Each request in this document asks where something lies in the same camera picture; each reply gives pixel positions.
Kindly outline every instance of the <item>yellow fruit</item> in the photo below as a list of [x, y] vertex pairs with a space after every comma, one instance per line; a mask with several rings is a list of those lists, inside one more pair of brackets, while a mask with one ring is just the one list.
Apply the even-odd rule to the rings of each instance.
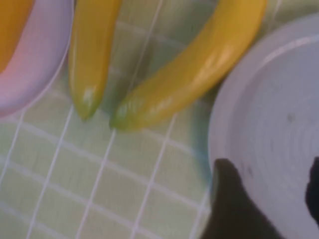
[[0, 1], [0, 73], [14, 54], [33, 3], [34, 0]]
[[126, 131], [151, 126], [216, 85], [250, 45], [266, 3], [267, 0], [219, 0], [195, 40], [120, 103], [110, 126]]
[[103, 97], [121, 2], [77, 1], [69, 50], [69, 86], [83, 120], [94, 114]]

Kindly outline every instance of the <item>orange object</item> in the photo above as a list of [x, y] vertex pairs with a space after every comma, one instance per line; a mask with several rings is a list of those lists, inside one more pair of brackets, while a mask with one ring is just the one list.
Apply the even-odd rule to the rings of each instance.
[[0, 73], [14, 54], [33, 3], [34, 0], [0, 1]]

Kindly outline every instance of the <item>pink plate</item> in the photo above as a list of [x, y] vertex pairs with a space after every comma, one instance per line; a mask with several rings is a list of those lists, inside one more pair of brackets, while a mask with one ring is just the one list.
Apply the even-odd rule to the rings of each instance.
[[20, 42], [0, 74], [0, 119], [31, 106], [50, 87], [64, 62], [73, 0], [35, 0]]

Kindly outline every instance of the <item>banana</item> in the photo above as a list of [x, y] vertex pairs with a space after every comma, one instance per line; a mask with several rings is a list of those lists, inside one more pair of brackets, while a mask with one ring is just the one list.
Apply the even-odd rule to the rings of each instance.
[[110, 126], [122, 131], [152, 126], [219, 83], [254, 39], [266, 5], [267, 0], [219, 0], [194, 41], [119, 104]]
[[90, 118], [101, 103], [122, 0], [78, 0], [69, 49], [69, 87], [78, 115]]
[[2, 0], [0, 3], [0, 73], [15, 52], [33, 4], [34, 0]]

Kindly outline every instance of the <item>white grid line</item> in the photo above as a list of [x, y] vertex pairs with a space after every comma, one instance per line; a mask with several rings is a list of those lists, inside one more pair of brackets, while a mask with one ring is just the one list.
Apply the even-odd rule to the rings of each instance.
[[80, 238], [80, 235], [82, 233], [82, 229], [83, 229], [83, 226], [84, 226], [84, 223], [85, 223], [85, 220], [89, 214], [89, 210], [90, 210], [90, 207], [92, 205], [92, 202], [93, 202], [93, 198], [96, 194], [96, 191], [97, 191], [97, 188], [98, 188], [98, 185], [99, 185], [99, 181], [100, 181], [100, 178], [102, 177], [102, 174], [103, 174], [103, 170], [104, 170], [104, 165], [107, 163], [108, 161], [108, 155], [109, 155], [109, 152], [111, 150], [111, 146], [113, 144], [113, 141], [114, 141], [114, 138], [115, 138], [115, 135], [116, 135], [116, 131], [112, 131], [112, 135], [111, 135], [111, 139], [110, 139], [110, 142], [109, 142], [109, 145], [106, 149], [106, 152], [105, 152], [105, 155], [104, 155], [104, 158], [103, 158], [103, 161], [101, 163], [101, 166], [100, 166], [100, 169], [99, 169], [99, 172], [98, 172], [98, 175], [96, 177], [96, 180], [95, 180], [95, 183], [94, 183], [94, 186], [93, 186], [93, 189], [92, 189], [92, 192], [91, 192], [91, 195], [90, 195], [90, 199], [85, 207], [85, 211], [84, 211], [84, 214], [83, 214], [83, 217], [82, 217], [82, 220], [81, 220], [81, 223], [80, 223], [80, 226], [77, 230], [77, 233], [76, 233], [76, 239], [79, 239]]
[[[12, 208], [10, 205], [8, 205], [6, 202], [2, 202], [0, 201], [0, 209], [6, 213], [9, 216], [13, 216], [15, 218], [18, 218], [20, 220], [23, 221], [23, 223], [25, 224], [29, 224], [30, 223], [30, 217], [18, 212], [16, 209]], [[35, 228], [37, 228], [38, 230], [46, 233], [49, 236], [52, 236], [55, 239], [69, 239], [67, 237], [65, 237], [64, 235], [48, 228], [46, 225], [39, 223], [39, 222], [35, 222], [34, 224]]]
[[205, 195], [200, 203], [200, 207], [197, 210], [197, 216], [196, 216], [195, 222], [193, 224], [193, 227], [190, 231], [189, 239], [196, 239], [196, 233], [198, 230], [200, 219], [203, 215], [203, 212], [205, 211], [205, 205], [206, 205], [207, 200], [209, 199], [209, 195], [210, 195], [210, 187], [207, 188]]
[[[48, 133], [45, 133], [41, 129], [37, 129], [36, 128], [37, 130], [33, 131], [33, 129], [35, 127], [30, 126], [30, 125], [28, 125], [26, 123], [22, 123], [21, 128], [24, 129], [26, 125], [27, 125], [27, 130], [30, 130], [31, 133], [34, 133], [35, 135], [37, 135], [39, 137], [44, 137], [44, 138], [49, 136], [50, 138], [54, 139], [54, 141], [58, 141], [57, 137], [52, 136], [52, 135], [50, 135]], [[153, 137], [157, 137], [160, 142], [163, 142], [165, 140], [165, 136], [162, 136], [162, 135], [159, 135], [159, 134], [157, 135], [156, 133], [153, 133], [153, 132], [151, 134], [152, 134], [151, 137], [152, 136]], [[180, 143], [174, 142], [171, 139], [167, 139], [166, 145], [171, 145], [171, 146], [173, 146], [175, 148], [178, 148], [178, 149], [184, 151], [185, 153], [190, 153], [191, 155], [198, 156], [198, 154], [195, 153], [193, 150], [187, 148], [186, 146], [183, 146]], [[96, 156], [96, 155], [94, 155], [92, 153], [89, 153], [86, 150], [79, 149], [78, 147], [74, 146], [71, 143], [63, 141], [62, 142], [62, 147], [70, 150], [71, 152], [74, 152], [74, 153], [78, 154], [79, 156], [84, 156], [89, 161], [95, 162], [95, 163], [97, 163], [99, 165], [103, 161], [102, 158], [100, 158], [100, 157], [98, 157], [98, 156]], [[134, 179], [135, 181], [137, 181], [137, 182], [139, 182], [141, 184], [148, 185], [148, 183], [149, 183], [149, 180], [146, 177], [140, 176], [140, 175], [138, 175], [138, 174], [136, 174], [134, 172], [131, 172], [130, 170], [128, 170], [128, 169], [126, 169], [126, 168], [124, 168], [124, 167], [122, 167], [122, 166], [120, 166], [120, 165], [118, 165], [118, 164], [116, 164], [114, 162], [108, 161], [105, 164], [105, 167], [109, 168], [109, 169], [112, 169], [112, 170], [114, 170], [114, 171], [116, 171], [116, 172], [118, 172], [118, 173], [120, 173], [120, 174], [122, 174], [124, 176], [130, 177], [130, 178]], [[158, 190], [158, 191], [160, 191], [160, 192], [162, 192], [162, 193], [164, 193], [164, 194], [166, 194], [168, 196], [171, 196], [171, 197], [173, 197], [175, 199], [178, 199], [181, 202], [184, 202], [186, 205], [189, 205], [189, 206], [194, 207], [196, 209], [199, 208], [199, 206], [200, 206], [195, 201], [192, 201], [192, 200], [190, 200], [190, 199], [188, 199], [188, 198], [186, 198], [186, 197], [184, 197], [182, 195], [179, 195], [178, 193], [176, 193], [174, 191], [171, 191], [170, 189], [168, 189], [168, 188], [166, 188], [166, 187], [164, 187], [162, 185], [159, 185], [159, 184], [157, 184], [155, 182], [153, 183], [152, 188], [154, 188], [154, 189], [156, 189], [156, 190]]]
[[[45, 183], [45, 178], [44, 177], [39, 176], [39, 175], [31, 172], [29, 169], [24, 168], [23, 166], [20, 166], [20, 165], [14, 163], [14, 162], [9, 162], [8, 168], [11, 168], [11, 169], [15, 170], [17, 173], [19, 173], [19, 174], [21, 174], [23, 176], [29, 177], [29, 178], [33, 179], [34, 181], [36, 181], [36, 182], [38, 182], [38, 183], [40, 183], [42, 185], [44, 185], [44, 183]], [[59, 193], [61, 196], [64, 196], [64, 197], [66, 197], [68, 199], [71, 199], [72, 201], [74, 201], [76, 203], [79, 203], [79, 204], [81, 204], [83, 206], [86, 206], [88, 204], [88, 200], [87, 199], [85, 199], [85, 198], [83, 198], [81, 196], [78, 196], [78, 195], [76, 195], [75, 193], [73, 193], [73, 192], [71, 192], [69, 190], [61, 188], [57, 184], [48, 182], [47, 188], [52, 189], [55, 192]], [[157, 188], [157, 186], [155, 186], [154, 189], [156, 189], [156, 190], [158, 190], [160, 192], [163, 192], [160, 187]], [[167, 193], [167, 195], [170, 196], [170, 197], [172, 196], [172, 194], [170, 192], [165, 192], [164, 191], [163, 193]], [[111, 220], [113, 220], [115, 222], [118, 222], [119, 224], [121, 224], [121, 225], [123, 225], [123, 226], [125, 226], [125, 227], [127, 227], [129, 229], [133, 229], [133, 226], [134, 226], [133, 222], [116, 215], [115, 213], [109, 211], [108, 209], [106, 209], [106, 208], [104, 208], [102, 206], [95, 205], [94, 203], [92, 203], [91, 209], [101, 213], [102, 215], [110, 218]], [[139, 227], [137, 229], [137, 232], [142, 233], [142, 234], [144, 234], [146, 236], [148, 235], [152, 239], [159, 238], [158, 236], [155, 236], [155, 237], [150, 236], [150, 235], [153, 235], [153, 233], [151, 233], [148, 230], [146, 230], [144, 228], [141, 228], [141, 227]]]
[[277, 4], [276, 4], [276, 7], [275, 7], [275, 10], [274, 10], [274, 12], [272, 14], [271, 20], [268, 23], [267, 33], [269, 33], [271, 31], [272, 27], [273, 27], [273, 24], [274, 24], [275, 19], [276, 19], [276, 15], [277, 15], [277, 13], [279, 11], [279, 8], [280, 8], [281, 4], [282, 4], [282, 0], [277, 0]]
[[53, 156], [53, 159], [52, 159], [52, 162], [51, 162], [51, 165], [50, 165], [48, 174], [47, 174], [47, 176], [46, 176], [44, 185], [43, 185], [43, 187], [42, 187], [42, 191], [41, 191], [41, 193], [40, 193], [39, 199], [38, 199], [38, 201], [37, 201], [37, 203], [36, 203], [36, 206], [35, 206], [35, 208], [34, 208], [33, 215], [32, 215], [32, 218], [31, 218], [30, 225], [29, 225], [29, 229], [28, 229], [28, 233], [27, 233], [27, 235], [26, 235], [26, 239], [29, 239], [30, 236], [31, 236], [31, 232], [32, 232], [32, 228], [33, 228], [33, 225], [34, 225], [34, 222], [35, 222], [35, 218], [36, 218], [37, 212], [38, 212], [38, 210], [39, 210], [40, 203], [41, 203], [41, 201], [42, 201], [42, 198], [43, 198], [43, 195], [44, 195], [46, 186], [47, 186], [47, 184], [49, 183], [49, 180], [50, 180], [50, 177], [51, 177], [51, 173], [52, 173], [52, 171], [53, 171], [56, 158], [57, 158], [57, 156], [58, 156], [60, 147], [61, 147], [61, 145], [62, 145], [62, 141], [63, 141], [64, 135], [65, 135], [65, 133], [66, 133], [66, 130], [67, 130], [68, 125], [69, 125], [69, 122], [70, 122], [70, 120], [71, 120], [72, 113], [73, 113], [73, 106], [71, 106], [71, 109], [70, 109], [70, 111], [69, 111], [69, 113], [68, 113], [68, 116], [67, 116], [67, 118], [66, 118], [66, 122], [65, 122], [65, 125], [64, 125], [63, 131], [62, 131], [62, 134], [61, 134], [61, 137], [60, 137], [60, 139], [59, 139], [58, 145], [57, 145], [57, 147], [56, 147], [56, 151], [55, 151], [55, 153], [54, 153], [54, 156]]
[[143, 198], [143, 201], [142, 201], [142, 205], [140, 207], [140, 210], [139, 210], [139, 213], [138, 213], [138, 216], [135, 220], [135, 223], [134, 223], [134, 227], [133, 227], [133, 230], [132, 230], [132, 233], [130, 235], [130, 239], [134, 239], [135, 237], [135, 234], [137, 232], [137, 229], [139, 227], [139, 224], [140, 224], [140, 220], [142, 218], [142, 214], [144, 212], [144, 208], [146, 206], [146, 203], [147, 203], [147, 199], [149, 197], [149, 194], [151, 192], [151, 188], [152, 188], [152, 184], [154, 182], [154, 179], [155, 179], [155, 176], [156, 176], [156, 173], [158, 171], [158, 168], [160, 166], [160, 162], [161, 162], [161, 159], [162, 159], [162, 156], [164, 155], [164, 152], [165, 152], [165, 148], [166, 148], [166, 143], [169, 139], [169, 136], [170, 136], [170, 133], [173, 129], [173, 126], [174, 126], [174, 123], [175, 123], [175, 119], [176, 119], [176, 115], [174, 115], [170, 121], [170, 124], [169, 124], [169, 127], [168, 127], [168, 130], [167, 130], [167, 133], [166, 133], [166, 136], [165, 136], [165, 140], [163, 142], [163, 145], [160, 149], [160, 152], [159, 152], [159, 156], [157, 158], [157, 161], [156, 161], [156, 165], [154, 167], [154, 170], [153, 170], [153, 173], [152, 173], [152, 176], [151, 176], [151, 179], [149, 181], [149, 184], [148, 184], [148, 187], [146, 189], [146, 192], [145, 192], [145, 195], [144, 195], [144, 198]]
[[68, 237], [66, 237], [65, 235], [62, 235], [50, 228], [48, 228], [46, 225], [39, 223], [39, 222], [35, 222], [34, 223], [34, 227], [37, 228], [38, 230], [46, 233], [47, 235], [56, 238], [56, 239], [69, 239]]
[[6, 156], [6, 159], [5, 159], [5, 162], [4, 162], [4, 167], [2, 169], [2, 173], [0, 175], [0, 190], [1, 190], [1, 184], [2, 184], [2, 181], [3, 181], [3, 178], [4, 178], [4, 175], [6, 173], [6, 169], [9, 165], [9, 161], [10, 161], [10, 158], [11, 158], [11, 154], [13, 152], [13, 148], [14, 148], [14, 145], [15, 145], [15, 142], [16, 142], [16, 139], [18, 137], [18, 134], [19, 134], [19, 130], [20, 130], [20, 127], [21, 127], [21, 124], [22, 124], [22, 121], [23, 121], [23, 117], [24, 117], [24, 113], [25, 111], [22, 112], [21, 116], [20, 116], [20, 119], [19, 119], [19, 122], [18, 122], [18, 125], [15, 129], [15, 133], [14, 133], [14, 136], [13, 136], [13, 140], [11, 142], [11, 146], [10, 146], [10, 149], [9, 149], [9, 152]]
[[129, 86], [128, 91], [131, 90], [131, 88], [132, 88], [133, 85], [134, 85], [135, 79], [137, 78], [137, 74], [138, 74], [138, 72], [139, 72], [141, 63], [142, 63], [143, 58], [144, 58], [144, 54], [145, 54], [145, 52], [146, 52], [146, 49], [147, 49], [147, 47], [148, 47], [148, 45], [149, 45], [151, 36], [152, 36], [152, 34], [153, 34], [153, 29], [154, 29], [155, 24], [156, 24], [156, 22], [157, 22], [157, 20], [158, 20], [158, 16], [159, 16], [159, 14], [160, 14], [160, 10], [161, 10], [162, 5], [163, 5], [163, 0], [159, 0], [158, 5], [157, 5], [157, 8], [156, 8], [156, 11], [155, 11], [155, 13], [154, 13], [154, 16], [153, 16], [153, 19], [152, 19], [152, 22], [151, 22], [151, 25], [150, 25], [150, 29], [149, 29], [149, 31], [148, 31], [148, 33], [147, 33], [147, 35], [146, 35], [146, 40], [145, 40], [145, 42], [144, 42], [144, 45], [143, 45], [143, 47], [142, 47], [142, 50], [141, 50], [141, 53], [140, 53], [140, 56], [139, 56], [139, 59], [138, 59], [138, 62], [137, 62], [137, 64], [136, 64], [136, 68], [135, 68], [135, 71], [134, 71], [134, 73], [133, 73], [132, 80], [131, 80], [131, 84], [130, 84], [130, 86]]

